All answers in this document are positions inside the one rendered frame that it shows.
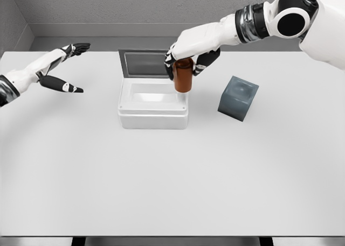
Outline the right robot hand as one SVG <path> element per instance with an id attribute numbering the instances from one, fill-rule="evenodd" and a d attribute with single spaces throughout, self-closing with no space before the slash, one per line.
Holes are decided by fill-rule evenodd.
<path id="1" fill-rule="evenodd" d="M 184 30 L 165 54 L 164 66 L 173 80 L 173 64 L 177 60 L 192 58 L 192 74 L 198 76 L 220 56 L 217 33 L 218 23 L 209 23 Z"/>

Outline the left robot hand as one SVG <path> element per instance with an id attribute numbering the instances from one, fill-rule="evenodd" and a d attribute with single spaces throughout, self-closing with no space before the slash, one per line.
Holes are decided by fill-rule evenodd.
<path id="1" fill-rule="evenodd" d="M 25 67 L 24 70 L 33 76 L 34 82 L 39 82 L 45 88 L 64 93 L 83 93 L 84 90 L 82 88 L 76 87 L 57 77 L 50 76 L 49 72 L 68 58 L 87 52 L 90 46 L 90 43 L 76 43 L 57 48 L 45 53 Z"/>

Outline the grey cube block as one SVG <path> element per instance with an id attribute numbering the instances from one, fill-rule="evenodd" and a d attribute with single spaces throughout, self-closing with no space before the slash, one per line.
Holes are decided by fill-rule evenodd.
<path id="1" fill-rule="evenodd" d="M 218 112 L 242 122 L 258 88 L 254 83 L 232 76 L 221 95 Z"/>

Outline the white box with open lid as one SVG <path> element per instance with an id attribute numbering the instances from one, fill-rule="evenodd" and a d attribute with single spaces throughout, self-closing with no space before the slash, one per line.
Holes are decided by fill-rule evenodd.
<path id="1" fill-rule="evenodd" d="M 165 50 L 120 49 L 123 79 L 118 116 L 125 129 L 183 130 L 188 94 L 175 90 L 165 71 Z"/>

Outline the brown cylindrical bottle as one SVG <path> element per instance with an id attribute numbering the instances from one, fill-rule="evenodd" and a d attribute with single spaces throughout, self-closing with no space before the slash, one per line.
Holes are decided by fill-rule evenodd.
<path id="1" fill-rule="evenodd" d="M 187 93 L 192 87 L 194 62 L 191 58 L 177 60 L 173 65 L 174 86 L 180 93 Z"/>

